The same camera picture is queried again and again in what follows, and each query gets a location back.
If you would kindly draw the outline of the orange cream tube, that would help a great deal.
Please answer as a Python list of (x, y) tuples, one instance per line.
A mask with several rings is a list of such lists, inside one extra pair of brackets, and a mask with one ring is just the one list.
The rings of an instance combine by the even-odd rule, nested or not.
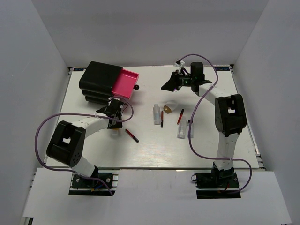
[(119, 136), (119, 128), (113, 128), (113, 129), (111, 129), (111, 137), (117, 137), (117, 136)]

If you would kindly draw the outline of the red black lip liner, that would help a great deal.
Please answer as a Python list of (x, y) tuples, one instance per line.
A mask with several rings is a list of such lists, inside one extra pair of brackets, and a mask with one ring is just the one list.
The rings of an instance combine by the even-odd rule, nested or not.
[(160, 122), (160, 127), (163, 128), (164, 126), (164, 111), (161, 111), (161, 122)]

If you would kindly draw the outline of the red lip gloss tube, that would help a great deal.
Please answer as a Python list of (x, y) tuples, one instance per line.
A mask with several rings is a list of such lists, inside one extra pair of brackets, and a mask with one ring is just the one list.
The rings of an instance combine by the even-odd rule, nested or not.
[(183, 116), (183, 113), (184, 113), (184, 108), (182, 108), (182, 109), (181, 109), (181, 112), (180, 112), (179, 118), (178, 118), (178, 120), (177, 120), (177, 125), (179, 125), (179, 124), (180, 124), (180, 120), (181, 120), (181, 118), (182, 118), (182, 116)]

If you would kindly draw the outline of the black drawer organizer cabinet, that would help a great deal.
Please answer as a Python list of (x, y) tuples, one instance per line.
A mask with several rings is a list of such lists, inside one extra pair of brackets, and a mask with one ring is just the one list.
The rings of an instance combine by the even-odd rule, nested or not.
[(120, 66), (91, 61), (79, 81), (85, 100), (107, 105), (122, 69)]

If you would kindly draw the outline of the pink top drawer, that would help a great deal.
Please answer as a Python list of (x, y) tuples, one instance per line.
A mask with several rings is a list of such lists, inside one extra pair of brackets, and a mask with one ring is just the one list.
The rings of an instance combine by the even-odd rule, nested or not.
[(130, 99), (134, 91), (134, 87), (137, 85), (138, 78), (138, 73), (121, 69), (116, 83), (112, 88), (112, 94)]

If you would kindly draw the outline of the red black lipstick pen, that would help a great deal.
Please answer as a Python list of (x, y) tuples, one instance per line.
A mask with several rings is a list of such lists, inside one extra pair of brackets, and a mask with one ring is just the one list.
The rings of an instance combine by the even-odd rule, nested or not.
[(125, 129), (125, 132), (136, 142), (139, 143), (139, 140), (128, 130)]

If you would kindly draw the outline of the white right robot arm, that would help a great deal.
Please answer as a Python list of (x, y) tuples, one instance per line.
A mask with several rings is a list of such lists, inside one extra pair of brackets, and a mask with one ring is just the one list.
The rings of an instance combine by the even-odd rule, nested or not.
[(240, 94), (228, 94), (216, 87), (216, 84), (205, 79), (202, 62), (192, 62), (190, 72), (184, 68), (185, 63), (178, 60), (178, 69), (172, 72), (170, 79), (161, 90), (178, 91), (182, 87), (190, 87), (201, 98), (206, 99), (215, 107), (215, 126), (219, 132), (217, 156), (214, 161), (212, 183), (217, 187), (224, 186), (229, 177), (226, 173), (233, 169), (233, 157), (237, 139), (247, 125), (243, 98)]

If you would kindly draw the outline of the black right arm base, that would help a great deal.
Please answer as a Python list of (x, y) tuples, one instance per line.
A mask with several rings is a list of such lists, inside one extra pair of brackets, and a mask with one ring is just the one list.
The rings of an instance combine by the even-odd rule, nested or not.
[(191, 181), (196, 184), (197, 199), (240, 199), (240, 185), (237, 174), (217, 179), (211, 172), (194, 173)]

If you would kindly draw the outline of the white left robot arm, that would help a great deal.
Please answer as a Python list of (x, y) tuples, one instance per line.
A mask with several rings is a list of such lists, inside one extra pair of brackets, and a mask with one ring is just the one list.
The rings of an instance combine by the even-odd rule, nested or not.
[(112, 99), (107, 106), (96, 111), (94, 117), (76, 122), (60, 121), (47, 147), (47, 156), (83, 175), (83, 182), (88, 187), (96, 186), (98, 169), (82, 156), (84, 141), (102, 129), (121, 128), (123, 106), (120, 100)]

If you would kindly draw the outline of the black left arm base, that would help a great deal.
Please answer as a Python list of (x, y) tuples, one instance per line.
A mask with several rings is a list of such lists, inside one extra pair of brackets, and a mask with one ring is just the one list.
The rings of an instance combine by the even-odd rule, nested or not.
[(73, 196), (113, 196), (118, 185), (119, 171), (100, 170), (98, 178), (109, 187), (112, 194), (102, 182), (84, 179), (78, 174), (72, 175), (68, 194)]

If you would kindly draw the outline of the clear plastic bottle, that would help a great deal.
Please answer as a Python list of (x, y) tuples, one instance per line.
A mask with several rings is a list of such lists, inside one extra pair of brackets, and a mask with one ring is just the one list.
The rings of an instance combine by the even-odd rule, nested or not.
[(154, 104), (153, 106), (153, 118), (155, 125), (161, 124), (161, 110), (158, 104)]

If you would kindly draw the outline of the clear bottle black cap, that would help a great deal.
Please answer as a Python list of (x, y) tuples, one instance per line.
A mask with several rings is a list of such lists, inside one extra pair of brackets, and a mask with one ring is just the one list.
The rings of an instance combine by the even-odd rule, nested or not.
[(187, 121), (187, 138), (194, 138), (194, 122), (192, 120)]

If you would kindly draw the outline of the clear bottle blue label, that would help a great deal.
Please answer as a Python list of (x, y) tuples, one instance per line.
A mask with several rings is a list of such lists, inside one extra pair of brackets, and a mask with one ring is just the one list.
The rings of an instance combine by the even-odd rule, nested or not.
[(178, 131), (177, 131), (177, 138), (185, 139), (186, 131), (187, 131), (187, 123), (185, 121), (180, 122), (180, 124), (178, 126)]

